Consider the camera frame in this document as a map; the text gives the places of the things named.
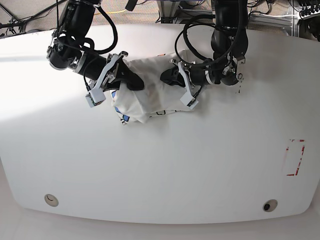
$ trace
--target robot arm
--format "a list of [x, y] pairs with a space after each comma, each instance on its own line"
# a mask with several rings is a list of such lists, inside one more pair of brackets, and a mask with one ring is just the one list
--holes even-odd
[[[129, 70], [123, 62], [126, 52], [109, 54], [107, 58], [100, 55], [112, 51], [118, 42], [115, 24], [101, 8], [102, 0], [69, 0], [57, 23], [57, 29], [52, 35], [52, 43], [48, 49], [47, 58], [50, 65], [57, 70], [71, 68], [83, 76], [89, 104], [94, 107], [106, 98], [105, 91], [119, 89], [120, 83], [127, 84], [128, 89], [138, 91], [144, 89], [143, 80]], [[182, 64], [172, 62], [175, 66], [161, 75], [161, 80], [170, 85], [186, 87], [187, 93], [183, 103], [194, 105], [196, 98], [205, 85], [220, 84], [234, 85], [242, 78], [241, 67], [245, 63], [248, 49], [246, 26], [248, 24], [248, 0], [215, 0], [215, 16], [198, 15], [185, 25], [183, 38], [191, 52], [202, 63], [190, 63], [180, 58]], [[92, 39], [86, 37], [95, 14], [95, 8], [110, 23], [114, 40], [110, 47], [96, 50]], [[215, 31], [211, 38], [214, 50], [213, 58], [202, 56], [188, 40], [187, 30], [194, 21], [216, 18], [213, 26]], [[191, 92], [190, 85], [201, 86], [196, 93]]]
[[[133, 91], [144, 89], [142, 79], [130, 71], [123, 62], [123, 57], [128, 55], [126, 52], [119, 55], [109, 54], [107, 58], [100, 56], [112, 51], [118, 42], [116, 26], [101, 8], [101, 1], [69, 0], [57, 23], [57, 29], [52, 35], [52, 43], [47, 52], [47, 58], [54, 69], [70, 68], [83, 76], [88, 90], [86, 98], [91, 107], [102, 103], [106, 99], [104, 92], [118, 89], [121, 82], [125, 82]], [[86, 37], [96, 8], [113, 30], [113, 43], [104, 50], [96, 50], [94, 41]]]

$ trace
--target white tabletop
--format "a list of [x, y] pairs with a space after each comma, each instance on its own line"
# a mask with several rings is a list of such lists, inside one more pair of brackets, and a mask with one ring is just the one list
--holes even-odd
[[[117, 28], [113, 52], [137, 59], [172, 53], [183, 26]], [[112, 42], [108, 26], [88, 35], [96, 49]], [[212, 56], [211, 28], [189, 35]], [[0, 40], [0, 157], [15, 200], [44, 212], [156, 224], [304, 212], [320, 178], [319, 43], [256, 31], [248, 38], [241, 85], [208, 88], [194, 112], [127, 126], [110, 99], [88, 107], [80, 75], [50, 67], [51, 32]], [[46, 194], [59, 205], [48, 206]], [[271, 199], [278, 207], [264, 212]]]

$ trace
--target black cable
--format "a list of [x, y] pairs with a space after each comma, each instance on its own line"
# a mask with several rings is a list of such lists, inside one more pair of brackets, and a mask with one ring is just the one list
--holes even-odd
[[[197, 23], [197, 24], [194, 24], [194, 25], [189, 25], [189, 26], [187, 27], [187, 29], [193, 28], [193, 27], [195, 27], [195, 26], [208, 26], [208, 27], [211, 27], [211, 28], [214, 28], [214, 29], [216, 28], [216, 26], [215, 26], [215, 25], [212, 25], [212, 24]], [[177, 49], [178, 40], [179, 40], [180, 36], [181, 36], [183, 33], [184, 33], [184, 31], [182, 30], [182, 31], [179, 33], [178, 37], [176, 38], [175, 43], [174, 43], [174, 50], [175, 50], [175, 54], [177, 55], [177, 57], [178, 57], [183, 63], [189, 64], [189, 62], [186, 62], [186, 61], [184, 61], [184, 60], [181, 58], [181, 56], [180, 56], [179, 53], [178, 53], [178, 49]]]
[[190, 43], [189, 39], [188, 39], [188, 26], [190, 26], [194, 21], [199, 20], [199, 19], [215, 19], [216, 16], [215, 15], [205, 15], [205, 14], [201, 14], [198, 16], [194, 16], [193, 18], [191, 18], [185, 25], [183, 28], [183, 39], [185, 41], [186, 46], [190, 49], [190, 51], [199, 59], [201, 60], [206, 60], [207, 57], [202, 56], [200, 53], [198, 53], [198, 51], [192, 46], [192, 44]]
[[247, 7], [249, 7], [249, 8], [251, 8], [251, 7], [252, 7], [252, 8], [255, 8], [255, 7], [261, 5], [264, 1], [265, 1], [265, 0], [255, 0], [255, 1], [253, 1], [253, 2], [249, 2], [249, 3], [247, 4]]
[[34, 20], [38, 20], [38, 19], [43, 19], [43, 18], [47, 17], [47, 16], [52, 12], [52, 10], [53, 10], [53, 8], [51, 8], [51, 9], [47, 12], [46, 15], [40, 16], [40, 17], [37, 17], [37, 18], [33, 18], [33, 19], [30, 20], [29, 22], [34, 21]]
[[315, 12], [315, 5], [314, 5], [314, 0], [311, 0], [311, 7], [310, 7], [311, 13]]
[[161, 18], [160, 11], [158, 11], [158, 12], [159, 12], [159, 17], [158, 17], [158, 19], [155, 21], [156, 24], [160, 22], [160, 18]]
[[11, 27], [11, 28], [9, 29], [9, 31], [10, 31], [12, 34], [17, 34], [17, 32], [15, 31], [15, 29], [14, 29], [13, 27]]
[[250, 22], [251, 13], [252, 13], [252, 7], [251, 7], [250, 12], [249, 12], [249, 14], [248, 14], [248, 25], [246, 26], [246, 29], [249, 28], [249, 22]]
[[61, 44], [61, 45], [64, 45], [68, 48], [71, 48], [71, 49], [74, 49], [74, 50], [78, 50], [78, 51], [83, 51], [85, 53], [95, 53], [94, 50], [91, 50], [89, 47], [86, 47], [86, 46], [81, 46], [80, 47], [76, 47], [76, 46], [72, 46], [70, 44], [67, 44], [65, 42], [62, 42], [59, 38], [57, 38], [57, 41]]
[[268, 15], [268, 14], [271, 12], [271, 10], [272, 10], [272, 5], [268, 3], [268, 0], [265, 0], [265, 2], [266, 2], [266, 4], [267, 4], [267, 6], [268, 6], [268, 11], [267, 11], [267, 12], [261, 12], [261, 11], [250, 11], [250, 13], [248, 14], [248, 18], [249, 18], [249, 20], [250, 20], [250, 16], [251, 16], [251, 14], [253, 14], [253, 13], [258, 13], [258, 14], [265, 14], [265, 15]]
[[223, 60], [231, 51], [232, 49], [235, 47], [235, 45], [237, 44], [238, 40], [239, 40], [239, 37], [240, 37], [240, 33], [241, 33], [241, 30], [242, 30], [242, 21], [243, 21], [243, 0], [238, 0], [238, 5], [239, 5], [239, 24], [238, 24], [238, 29], [236, 31], [236, 34], [235, 34], [235, 37], [234, 37], [234, 40], [231, 44], [231, 46], [229, 47], [229, 49], [224, 53], [222, 54], [220, 57], [218, 57], [217, 59], [213, 60], [213, 61], [209, 61], [209, 62], [205, 62], [205, 63], [196, 63], [196, 64], [193, 64], [191, 62], [187, 62], [185, 60], [183, 60], [181, 58], [181, 56], [179, 55], [178, 53], [178, 50], [177, 50], [177, 43], [178, 43], [178, 40], [179, 40], [179, 37], [183, 34], [184, 31], [181, 31], [181, 33], [178, 35], [176, 41], [175, 41], [175, 44], [174, 44], [174, 50], [175, 50], [175, 53], [176, 55], [178, 56], [178, 58], [185, 64], [188, 64], [188, 65], [191, 65], [191, 66], [195, 66], [195, 67], [206, 67], [206, 66], [209, 66], [209, 65], [213, 65], [213, 64], [216, 64], [218, 62], [220, 62], [221, 60]]
[[[184, 11], [183, 8], [180, 8], [179, 11], [181, 11], [182, 13], [184, 13], [184, 14], [186, 14], [186, 15], [189, 15], [189, 16], [191, 16], [191, 17], [195, 17], [194, 15], [191, 15], [191, 14], [187, 13], [186, 11]], [[198, 24], [206, 24], [206, 22], [200, 22], [200, 21], [194, 21], [194, 22], [195, 22], [195, 23], [198, 23]]]
[[297, 11], [297, 13], [299, 13], [300, 11], [298, 11], [293, 5], [292, 5], [292, 3], [291, 3], [291, 1], [290, 0], [288, 0], [288, 3], [290, 4], [290, 6], [294, 9], [294, 10], [296, 10]]
[[115, 49], [115, 47], [116, 47], [116, 45], [118, 43], [118, 32], [117, 32], [116, 25], [111, 20], [111, 18], [108, 16], [108, 14], [106, 14], [106, 12], [101, 7], [98, 7], [97, 9], [104, 16], [104, 18], [109, 22], [109, 24], [112, 27], [112, 31], [113, 31], [113, 43], [112, 43], [112, 45], [110, 47], [104, 49], [104, 50], [94, 50], [95, 53], [101, 55], [101, 54], [107, 54], [110, 51], [112, 51], [113, 49]]
[[20, 22], [19, 20], [18, 20], [18, 18], [9, 10], [9, 9], [7, 9], [5, 6], [3, 6], [1, 3], [0, 3], [0, 8], [6, 13], [6, 14], [8, 14], [10, 17], [11, 17], [11, 22]]
[[58, 7], [58, 0], [56, 2], [56, 39], [59, 42], [59, 7]]
[[0, 29], [4, 29], [4, 28], [13, 28], [13, 27], [21, 27], [21, 23], [8, 23], [8, 24], [0, 24]]
[[91, 90], [89, 84], [87, 83], [87, 80], [86, 80], [86, 70], [87, 70], [87, 67], [92, 64], [95, 60], [97, 60], [99, 55], [97, 55], [94, 59], [92, 59], [84, 68], [84, 71], [83, 71], [83, 79], [84, 79], [84, 84], [85, 84], [85, 87], [86, 89], [88, 90], [88, 92]]
[[48, 10], [50, 10], [50, 9], [53, 9], [55, 6], [58, 6], [58, 5], [66, 2], [66, 1], [67, 1], [67, 0], [60, 0], [60, 1], [56, 0], [54, 4], [48, 6], [47, 8], [45, 8], [45, 9], [41, 10], [40, 12], [36, 13], [35, 15], [31, 16], [28, 20], [25, 21], [26, 24], [27, 24], [28, 22], [30, 22], [32, 19], [40, 16], [41, 14], [45, 13], [46, 11], [48, 11]]
[[143, 1], [141, 3], [137, 3], [136, 5], [142, 5], [142, 4], [145, 4], [146, 2], [148, 2], [148, 1]]
[[190, 7], [197, 7], [197, 6], [200, 6], [200, 5], [204, 4], [205, 2], [206, 2], [206, 0], [199, 0], [196, 5], [192, 5], [192, 4], [189, 4], [187, 2], [185, 2], [185, 4], [190, 6]]
[[202, 88], [204, 87], [204, 83], [201, 85], [200, 89], [195, 93], [195, 95], [193, 96], [194, 99], [197, 99], [197, 97], [199, 96], [199, 94], [201, 93]]
[[301, 12], [303, 12], [303, 11], [305, 10], [305, 2], [304, 2], [304, 1], [301, 2], [301, 6], [302, 6]]

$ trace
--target white cloth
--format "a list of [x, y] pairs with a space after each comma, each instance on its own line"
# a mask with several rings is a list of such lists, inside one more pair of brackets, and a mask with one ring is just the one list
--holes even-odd
[[[186, 61], [188, 52], [179, 52]], [[146, 123], [150, 117], [163, 116], [179, 111], [190, 111], [180, 98], [186, 90], [180, 86], [170, 86], [160, 80], [161, 74], [173, 68], [171, 59], [176, 59], [177, 55], [166, 54], [156, 57], [125, 61], [129, 69], [137, 74], [144, 82], [144, 89], [131, 91], [126, 83], [121, 83], [119, 90], [111, 90], [112, 103], [115, 107], [122, 123], [139, 121]]]

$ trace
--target yellow cable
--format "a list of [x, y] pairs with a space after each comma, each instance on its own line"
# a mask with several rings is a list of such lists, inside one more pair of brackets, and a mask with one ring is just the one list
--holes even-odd
[[121, 10], [121, 11], [110, 11], [110, 12], [106, 12], [106, 14], [120, 14], [120, 13], [124, 13], [125, 11], [127, 11], [126, 9], [125, 10]]

